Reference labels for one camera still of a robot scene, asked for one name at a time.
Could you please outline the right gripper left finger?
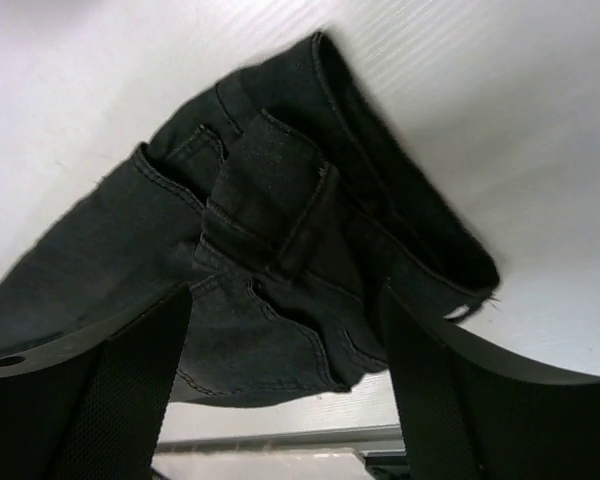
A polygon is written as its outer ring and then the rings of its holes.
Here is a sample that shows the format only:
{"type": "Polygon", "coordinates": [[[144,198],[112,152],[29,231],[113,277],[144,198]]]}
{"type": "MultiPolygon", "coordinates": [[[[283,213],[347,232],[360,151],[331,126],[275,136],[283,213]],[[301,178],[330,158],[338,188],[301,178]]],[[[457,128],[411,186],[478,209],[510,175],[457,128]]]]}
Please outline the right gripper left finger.
{"type": "Polygon", "coordinates": [[[0,479],[150,479],[189,322],[184,286],[0,358],[0,479]]]}

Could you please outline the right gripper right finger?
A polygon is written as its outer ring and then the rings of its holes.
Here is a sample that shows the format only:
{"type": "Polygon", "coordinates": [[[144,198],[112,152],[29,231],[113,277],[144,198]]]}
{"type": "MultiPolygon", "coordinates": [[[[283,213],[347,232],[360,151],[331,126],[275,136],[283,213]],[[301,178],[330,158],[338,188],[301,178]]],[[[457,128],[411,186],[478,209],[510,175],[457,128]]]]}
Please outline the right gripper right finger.
{"type": "Polygon", "coordinates": [[[385,286],[382,336],[415,479],[600,479],[600,377],[541,363],[385,286]]]}

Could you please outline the black trousers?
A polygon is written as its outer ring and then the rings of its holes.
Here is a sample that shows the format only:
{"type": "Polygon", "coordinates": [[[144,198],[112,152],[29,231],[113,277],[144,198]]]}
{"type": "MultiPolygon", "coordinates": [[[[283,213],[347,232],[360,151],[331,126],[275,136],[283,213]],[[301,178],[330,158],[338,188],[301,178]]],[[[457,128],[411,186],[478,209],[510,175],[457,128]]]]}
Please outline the black trousers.
{"type": "Polygon", "coordinates": [[[262,407],[386,369],[384,284],[443,317],[499,275],[315,32],[190,99],[37,241],[0,282],[0,357],[179,283],[173,400],[262,407]]]}

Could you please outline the aluminium frame rail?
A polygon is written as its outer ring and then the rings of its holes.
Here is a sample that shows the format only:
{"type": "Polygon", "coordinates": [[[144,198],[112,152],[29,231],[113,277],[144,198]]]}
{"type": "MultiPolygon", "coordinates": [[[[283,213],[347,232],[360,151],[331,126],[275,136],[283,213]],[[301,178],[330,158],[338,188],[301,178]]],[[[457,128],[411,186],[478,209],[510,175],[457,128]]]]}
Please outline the aluminium frame rail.
{"type": "Polygon", "coordinates": [[[353,448],[361,451],[405,450],[400,426],[385,425],[364,428],[293,432],[286,434],[162,442],[157,445],[155,453],[270,451],[303,448],[353,448]]]}

